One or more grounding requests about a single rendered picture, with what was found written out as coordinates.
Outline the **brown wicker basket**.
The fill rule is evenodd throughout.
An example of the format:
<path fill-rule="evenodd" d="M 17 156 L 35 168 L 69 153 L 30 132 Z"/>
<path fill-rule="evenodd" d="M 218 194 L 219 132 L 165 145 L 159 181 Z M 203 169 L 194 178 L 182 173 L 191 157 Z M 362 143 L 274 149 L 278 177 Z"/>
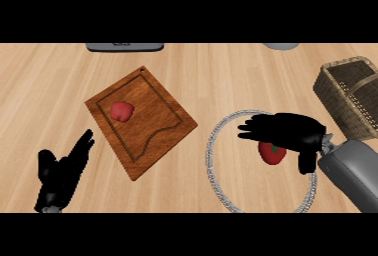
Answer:
<path fill-rule="evenodd" d="M 321 66 L 314 91 L 348 139 L 378 138 L 378 67 L 356 56 Z"/>

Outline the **pale grey round object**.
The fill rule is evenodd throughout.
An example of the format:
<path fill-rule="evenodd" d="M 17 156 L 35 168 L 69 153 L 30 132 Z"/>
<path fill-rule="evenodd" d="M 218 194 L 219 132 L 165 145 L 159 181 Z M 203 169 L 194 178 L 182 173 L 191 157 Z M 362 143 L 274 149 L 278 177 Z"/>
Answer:
<path fill-rule="evenodd" d="M 272 50 L 287 51 L 294 49 L 300 43 L 263 43 L 263 45 Z"/>

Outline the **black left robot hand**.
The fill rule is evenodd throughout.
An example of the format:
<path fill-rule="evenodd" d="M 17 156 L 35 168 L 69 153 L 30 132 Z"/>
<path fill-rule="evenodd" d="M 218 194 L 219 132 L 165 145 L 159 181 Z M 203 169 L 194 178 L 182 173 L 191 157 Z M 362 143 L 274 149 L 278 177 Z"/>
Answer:
<path fill-rule="evenodd" d="M 80 137 L 67 156 L 57 159 L 51 150 L 39 152 L 39 179 L 42 188 L 35 210 L 57 206 L 61 210 L 69 206 L 79 185 L 80 177 L 89 161 L 89 152 L 95 144 L 94 131 L 88 130 Z"/>

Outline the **dark grey appliance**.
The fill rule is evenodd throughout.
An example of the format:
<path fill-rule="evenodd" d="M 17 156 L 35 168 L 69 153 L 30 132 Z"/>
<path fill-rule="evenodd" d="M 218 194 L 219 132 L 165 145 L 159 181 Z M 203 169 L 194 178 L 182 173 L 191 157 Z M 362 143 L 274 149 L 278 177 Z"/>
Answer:
<path fill-rule="evenodd" d="M 92 52 L 153 52 L 165 48 L 163 43 L 88 43 Z"/>

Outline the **red tomato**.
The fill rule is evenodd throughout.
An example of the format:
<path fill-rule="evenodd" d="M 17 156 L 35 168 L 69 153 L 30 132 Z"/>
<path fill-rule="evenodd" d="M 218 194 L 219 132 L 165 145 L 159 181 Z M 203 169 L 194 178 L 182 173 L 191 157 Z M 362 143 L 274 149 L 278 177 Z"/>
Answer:
<path fill-rule="evenodd" d="M 278 165 L 287 156 L 287 149 L 275 146 L 272 143 L 260 142 L 259 153 L 269 165 Z"/>

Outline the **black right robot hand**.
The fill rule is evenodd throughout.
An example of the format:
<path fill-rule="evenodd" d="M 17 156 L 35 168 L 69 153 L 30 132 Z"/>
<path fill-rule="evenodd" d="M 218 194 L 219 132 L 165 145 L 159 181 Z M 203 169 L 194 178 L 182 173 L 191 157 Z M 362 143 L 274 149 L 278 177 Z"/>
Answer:
<path fill-rule="evenodd" d="M 327 127 L 317 119 L 294 113 L 259 114 L 238 126 L 238 129 L 241 139 L 272 143 L 297 152 L 300 173 L 315 172 L 318 152 L 322 150 L 327 133 Z"/>

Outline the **brown wooden cutting board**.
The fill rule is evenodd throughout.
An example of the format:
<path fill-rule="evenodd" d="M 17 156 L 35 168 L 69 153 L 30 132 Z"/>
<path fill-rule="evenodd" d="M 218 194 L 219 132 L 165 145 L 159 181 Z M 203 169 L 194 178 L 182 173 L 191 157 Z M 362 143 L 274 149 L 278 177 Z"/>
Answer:
<path fill-rule="evenodd" d="M 135 107 L 126 122 L 111 117 L 117 101 Z M 136 181 L 198 124 L 145 66 L 95 95 L 86 106 Z"/>

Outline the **red bell pepper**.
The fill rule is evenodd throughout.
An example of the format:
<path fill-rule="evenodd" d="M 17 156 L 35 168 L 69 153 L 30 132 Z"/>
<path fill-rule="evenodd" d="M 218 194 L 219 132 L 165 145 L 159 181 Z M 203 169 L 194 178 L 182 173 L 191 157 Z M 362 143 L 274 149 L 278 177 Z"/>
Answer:
<path fill-rule="evenodd" d="M 135 106 L 128 101 L 117 100 L 111 105 L 110 116 L 116 121 L 126 123 L 132 118 L 133 111 Z"/>

